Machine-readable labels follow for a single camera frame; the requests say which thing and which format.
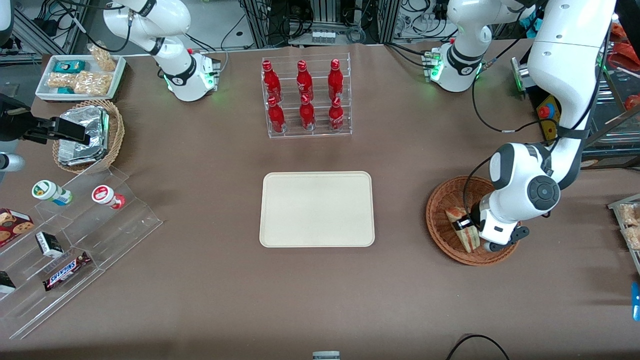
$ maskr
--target white tray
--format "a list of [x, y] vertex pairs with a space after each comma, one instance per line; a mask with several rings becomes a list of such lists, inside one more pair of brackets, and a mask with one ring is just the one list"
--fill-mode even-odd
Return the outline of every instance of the white tray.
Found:
[[367, 247], [375, 239], [364, 171], [272, 172], [262, 184], [265, 247]]
[[116, 61], [116, 69], [113, 71], [113, 80], [111, 82], [111, 86], [109, 87], [109, 91], [105, 96], [94, 96], [94, 95], [86, 95], [86, 94], [58, 94], [57, 88], [50, 88], [47, 86], [47, 80], [49, 79], [49, 74], [53, 71], [53, 68], [58, 61], [69, 61], [69, 60], [84, 60], [86, 63], [85, 70], [92, 72], [103, 72], [102, 69], [98, 66], [98, 63], [93, 59], [91, 55], [54, 55], [51, 56], [49, 62], [47, 64], [47, 68], [44, 70], [42, 77], [40, 78], [40, 82], [38, 84], [38, 88], [36, 89], [36, 96], [46, 101], [85, 101], [85, 100], [108, 100], [112, 99], [116, 90], [118, 90], [118, 84], [120, 83], [120, 78], [122, 77], [122, 73], [124, 72], [125, 65], [127, 64], [124, 56], [111, 55], [114, 61]]

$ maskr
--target aluminum foil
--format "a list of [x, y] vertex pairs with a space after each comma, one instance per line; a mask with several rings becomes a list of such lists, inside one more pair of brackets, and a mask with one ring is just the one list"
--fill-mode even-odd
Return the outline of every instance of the aluminum foil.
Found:
[[60, 115], [61, 118], [86, 128], [90, 136], [89, 145], [60, 140], [58, 161], [62, 165], [80, 165], [102, 159], [108, 152], [109, 114], [102, 106], [85, 106], [71, 109]]

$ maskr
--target brown tablecloth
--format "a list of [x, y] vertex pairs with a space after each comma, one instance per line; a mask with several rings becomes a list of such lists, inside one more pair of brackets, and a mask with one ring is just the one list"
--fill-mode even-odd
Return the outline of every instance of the brown tablecloth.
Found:
[[[523, 43], [510, 54], [521, 56]], [[494, 42], [488, 56], [506, 44]], [[353, 136], [270, 140], [260, 59], [345, 51]], [[152, 58], [127, 61], [131, 72], [117, 102], [126, 136], [115, 166], [166, 222], [26, 339], [3, 340], [0, 350], [10, 351], [3, 359], [282, 360], [331, 349], [343, 359], [443, 359], [470, 332], [495, 338], [513, 359], [637, 359], [640, 332], [630, 312], [636, 271], [606, 208], [640, 191], [637, 174], [583, 173], [551, 218], [527, 222], [531, 235], [507, 261], [464, 266], [429, 237], [429, 194], [505, 142], [541, 140], [536, 126], [489, 130], [470, 92], [426, 84], [418, 67], [383, 46], [232, 53], [220, 90], [192, 103], [167, 91]], [[476, 90], [495, 126], [531, 121], [507, 56]], [[69, 107], [36, 100], [33, 113], [48, 117]], [[50, 148], [19, 146], [27, 166], [0, 185], [4, 206], [30, 207], [35, 181], [72, 177], [56, 168]], [[328, 170], [372, 176], [374, 244], [260, 245], [263, 177]], [[487, 341], [471, 340], [455, 359], [500, 356]]]

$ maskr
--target clear acrylic shelf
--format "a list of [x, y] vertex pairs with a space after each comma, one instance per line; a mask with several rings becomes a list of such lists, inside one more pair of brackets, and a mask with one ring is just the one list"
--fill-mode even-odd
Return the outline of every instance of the clear acrylic shelf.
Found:
[[[340, 132], [332, 132], [329, 129], [329, 109], [331, 100], [329, 99], [328, 77], [331, 70], [331, 60], [340, 60], [340, 70], [344, 76], [342, 89], [342, 109], [344, 110], [344, 125]], [[280, 106], [284, 111], [284, 118], [287, 123], [287, 131], [276, 133], [271, 128], [269, 121], [269, 104], [267, 99], [266, 85], [264, 84], [264, 71], [261, 73], [262, 96], [264, 97], [264, 114], [267, 120], [267, 132], [270, 138], [301, 138], [311, 136], [339, 136], [351, 135], [353, 133], [353, 118], [351, 113], [351, 57], [349, 53], [304, 55], [304, 56], [277, 56], [273, 58], [262, 58], [262, 61], [269, 60], [273, 70], [280, 78], [282, 87], [282, 102]], [[314, 100], [311, 102], [316, 111], [316, 128], [307, 131], [302, 127], [300, 119], [300, 93], [298, 92], [298, 61], [305, 60], [307, 69], [313, 80]]]
[[[162, 221], [125, 183], [126, 174], [96, 163], [63, 187], [74, 194], [66, 206], [42, 201], [27, 212], [34, 229], [2, 248], [0, 270], [16, 286], [0, 293], [0, 325], [6, 337], [21, 339], [64, 306], [113, 263], [157, 229]], [[106, 184], [127, 199], [114, 210], [91, 199], [91, 192]], [[42, 255], [37, 232], [55, 235], [65, 253], [52, 259]], [[56, 288], [45, 291], [43, 281], [86, 252], [92, 259]]]

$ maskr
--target coca-cola bottle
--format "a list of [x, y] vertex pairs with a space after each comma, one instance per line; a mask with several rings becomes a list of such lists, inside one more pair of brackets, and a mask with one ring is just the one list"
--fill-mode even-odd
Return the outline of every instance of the coca-cola bottle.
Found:
[[313, 83], [311, 82], [311, 74], [307, 70], [307, 62], [305, 60], [298, 61], [298, 77], [296, 78], [298, 82], [298, 90], [300, 91], [300, 96], [309, 95], [309, 101], [314, 100], [314, 88]]
[[329, 71], [329, 100], [336, 97], [342, 98], [342, 71], [340, 71], [340, 60], [331, 61], [331, 71]]
[[300, 119], [302, 119], [302, 127], [307, 131], [313, 131], [316, 128], [316, 111], [311, 105], [309, 95], [305, 94], [300, 97]]
[[287, 131], [287, 124], [284, 121], [284, 111], [280, 105], [278, 105], [278, 101], [275, 96], [269, 96], [267, 100], [269, 103], [269, 121], [271, 121], [271, 128], [276, 133], [284, 133]]
[[344, 111], [340, 106], [340, 98], [336, 97], [331, 102], [331, 108], [329, 109], [329, 129], [334, 132], [339, 132], [342, 129]]
[[264, 84], [267, 85], [267, 94], [275, 97], [277, 102], [281, 102], [282, 86], [280, 86], [280, 78], [278, 78], [278, 74], [273, 71], [271, 61], [264, 60], [262, 62], [262, 69], [264, 70]]

